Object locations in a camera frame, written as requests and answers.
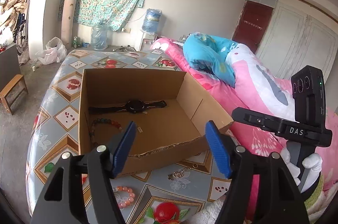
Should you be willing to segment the black wrist watch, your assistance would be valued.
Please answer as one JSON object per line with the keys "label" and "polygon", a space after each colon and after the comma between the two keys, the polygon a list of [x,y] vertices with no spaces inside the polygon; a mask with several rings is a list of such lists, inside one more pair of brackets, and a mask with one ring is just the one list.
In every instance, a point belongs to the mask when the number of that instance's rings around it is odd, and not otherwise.
{"label": "black wrist watch", "polygon": [[127,111],[132,114],[144,112],[147,109],[151,108],[164,108],[167,104],[164,100],[155,101],[151,103],[145,103],[141,100],[130,100],[125,105],[113,106],[113,107],[89,107],[89,113],[91,114],[105,114],[105,113],[114,113],[120,111]]}

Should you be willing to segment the brown cardboard box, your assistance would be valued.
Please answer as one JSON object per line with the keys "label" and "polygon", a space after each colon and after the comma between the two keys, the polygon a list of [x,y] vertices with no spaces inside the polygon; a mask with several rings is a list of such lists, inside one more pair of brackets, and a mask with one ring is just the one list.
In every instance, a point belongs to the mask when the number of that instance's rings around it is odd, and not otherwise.
{"label": "brown cardboard box", "polygon": [[136,137],[121,172],[123,176],[151,171],[180,162],[208,149],[206,123],[212,120],[221,132],[233,123],[230,115],[187,72],[152,69],[86,69],[81,82],[79,152],[106,144],[119,130],[108,124],[94,125],[97,114],[89,107],[125,105],[130,100],[164,100],[164,108],[132,114],[105,113],[101,117],[126,128],[136,123],[143,132]]}

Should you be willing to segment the white fluffy blanket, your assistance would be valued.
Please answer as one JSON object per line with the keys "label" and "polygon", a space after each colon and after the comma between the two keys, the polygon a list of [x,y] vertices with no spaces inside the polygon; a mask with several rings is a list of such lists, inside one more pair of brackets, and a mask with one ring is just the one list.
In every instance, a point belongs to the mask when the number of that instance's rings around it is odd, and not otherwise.
{"label": "white fluffy blanket", "polygon": [[218,218],[219,213],[221,212],[222,206],[224,204],[226,197],[223,195],[218,200],[214,201],[212,204],[208,205],[206,208],[200,212],[189,217],[182,223],[186,224],[214,224]]}

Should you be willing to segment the patterned fruit tablecloth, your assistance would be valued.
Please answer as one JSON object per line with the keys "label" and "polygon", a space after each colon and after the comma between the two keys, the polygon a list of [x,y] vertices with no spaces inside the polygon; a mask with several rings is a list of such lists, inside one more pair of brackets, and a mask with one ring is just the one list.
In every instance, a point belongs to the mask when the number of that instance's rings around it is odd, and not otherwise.
{"label": "patterned fruit tablecloth", "polygon": [[[52,80],[35,120],[26,166],[26,191],[30,211],[41,199],[49,175],[64,153],[79,152],[81,82],[86,69],[152,69],[181,71],[160,49],[149,52],[72,51]],[[118,122],[97,114],[94,125]],[[209,148],[195,156],[151,171],[111,180],[126,223],[153,223],[161,211],[166,222],[182,222],[225,195],[230,187]]]}

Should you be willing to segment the white wardrobe doors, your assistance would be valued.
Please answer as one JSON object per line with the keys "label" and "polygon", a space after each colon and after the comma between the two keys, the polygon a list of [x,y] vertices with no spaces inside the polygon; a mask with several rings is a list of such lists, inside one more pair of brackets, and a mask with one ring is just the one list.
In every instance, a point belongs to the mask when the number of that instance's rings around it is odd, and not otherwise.
{"label": "white wardrobe doors", "polygon": [[337,20],[301,0],[277,0],[256,56],[277,78],[289,80],[305,66],[327,80],[337,55]]}

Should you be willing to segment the blue floral pillow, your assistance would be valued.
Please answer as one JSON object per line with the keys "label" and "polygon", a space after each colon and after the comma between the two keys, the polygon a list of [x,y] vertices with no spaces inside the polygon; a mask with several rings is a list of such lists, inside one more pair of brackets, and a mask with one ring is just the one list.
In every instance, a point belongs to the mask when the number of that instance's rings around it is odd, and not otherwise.
{"label": "blue floral pillow", "polygon": [[227,38],[195,32],[186,38],[183,54],[191,68],[213,74],[227,85],[235,87],[236,76],[226,58],[237,45],[237,42]]}

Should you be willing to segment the white water dispenser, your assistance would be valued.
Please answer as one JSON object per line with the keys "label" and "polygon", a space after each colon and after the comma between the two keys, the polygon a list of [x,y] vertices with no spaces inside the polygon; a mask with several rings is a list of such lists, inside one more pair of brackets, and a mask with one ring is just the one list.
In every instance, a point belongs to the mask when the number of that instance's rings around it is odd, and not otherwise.
{"label": "white water dispenser", "polygon": [[139,50],[140,51],[150,50],[151,46],[153,45],[153,43],[156,41],[157,38],[158,38],[157,34],[143,32]]}

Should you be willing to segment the empty water jug on floor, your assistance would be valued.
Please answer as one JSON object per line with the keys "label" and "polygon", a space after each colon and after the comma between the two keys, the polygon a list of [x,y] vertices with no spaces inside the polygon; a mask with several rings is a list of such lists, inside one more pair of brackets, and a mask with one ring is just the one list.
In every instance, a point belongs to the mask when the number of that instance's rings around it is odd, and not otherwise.
{"label": "empty water jug on floor", "polygon": [[107,45],[108,29],[103,23],[98,23],[92,27],[90,36],[90,45],[94,50],[103,51],[108,48]]}

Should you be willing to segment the dark red door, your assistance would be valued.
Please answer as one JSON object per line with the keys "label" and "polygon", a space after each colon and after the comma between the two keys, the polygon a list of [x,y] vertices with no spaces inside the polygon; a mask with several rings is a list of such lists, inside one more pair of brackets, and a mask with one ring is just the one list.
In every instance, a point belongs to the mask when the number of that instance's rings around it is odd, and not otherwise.
{"label": "dark red door", "polygon": [[232,40],[248,46],[253,53],[256,53],[272,13],[272,7],[246,1]]}

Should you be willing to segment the white plastic bags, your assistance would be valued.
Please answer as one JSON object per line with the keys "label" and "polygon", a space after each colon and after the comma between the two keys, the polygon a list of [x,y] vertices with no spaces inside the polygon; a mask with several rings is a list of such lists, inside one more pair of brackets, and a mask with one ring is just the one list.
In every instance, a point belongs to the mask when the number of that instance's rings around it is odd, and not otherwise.
{"label": "white plastic bags", "polygon": [[45,50],[39,51],[35,55],[43,65],[49,65],[63,61],[67,56],[67,49],[60,38],[54,37],[48,41]]}

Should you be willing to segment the small wooden stool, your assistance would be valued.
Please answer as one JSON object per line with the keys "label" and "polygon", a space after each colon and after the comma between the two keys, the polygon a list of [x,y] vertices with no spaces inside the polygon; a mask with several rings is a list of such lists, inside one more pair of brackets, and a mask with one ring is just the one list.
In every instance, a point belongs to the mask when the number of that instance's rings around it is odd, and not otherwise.
{"label": "small wooden stool", "polygon": [[23,75],[17,74],[7,83],[3,90],[1,90],[1,103],[7,113],[13,115],[11,106],[23,92],[26,94],[29,93],[25,78]]}

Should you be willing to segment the blue water bottle on dispenser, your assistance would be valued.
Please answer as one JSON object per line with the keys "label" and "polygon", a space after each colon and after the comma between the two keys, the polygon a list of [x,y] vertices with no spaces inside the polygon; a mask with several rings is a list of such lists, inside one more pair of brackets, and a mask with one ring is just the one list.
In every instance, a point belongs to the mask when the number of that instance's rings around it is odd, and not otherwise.
{"label": "blue water bottle on dispenser", "polygon": [[142,24],[142,31],[152,35],[156,34],[161,16],[162,11],[160,9],[148,8]]}

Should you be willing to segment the dark grey cabinet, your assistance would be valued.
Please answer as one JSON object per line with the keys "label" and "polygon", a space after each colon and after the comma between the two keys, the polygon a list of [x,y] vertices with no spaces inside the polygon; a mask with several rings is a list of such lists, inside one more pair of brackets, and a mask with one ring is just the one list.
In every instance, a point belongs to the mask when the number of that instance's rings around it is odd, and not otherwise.
{"label": "dark grey cabinet", "polygon": [[21,74],[16,43],[11,43],[0,53],[0,91],[15,75]]}

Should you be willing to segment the rolled beige mat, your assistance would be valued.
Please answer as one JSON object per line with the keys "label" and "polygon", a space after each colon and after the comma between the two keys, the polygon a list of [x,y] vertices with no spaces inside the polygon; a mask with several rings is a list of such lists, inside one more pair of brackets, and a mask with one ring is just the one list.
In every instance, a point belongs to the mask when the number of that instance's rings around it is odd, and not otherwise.
{"label": "rolled beige mat", "polygon": [[71,47],[73,18],[77,0],[64,0],[61,19],[61,40],[66,47]]}

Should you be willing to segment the pile of clothes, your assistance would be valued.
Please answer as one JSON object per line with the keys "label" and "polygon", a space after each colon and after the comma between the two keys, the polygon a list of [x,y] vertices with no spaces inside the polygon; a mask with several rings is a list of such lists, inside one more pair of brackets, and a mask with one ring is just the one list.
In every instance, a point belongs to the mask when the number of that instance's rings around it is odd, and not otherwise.
{"label": "pile of clothes", "polygon": [[30,0],[6,0],[1,4],[1,51],[15,44],[20,66],[30,59],[27,27],[29,4]]}

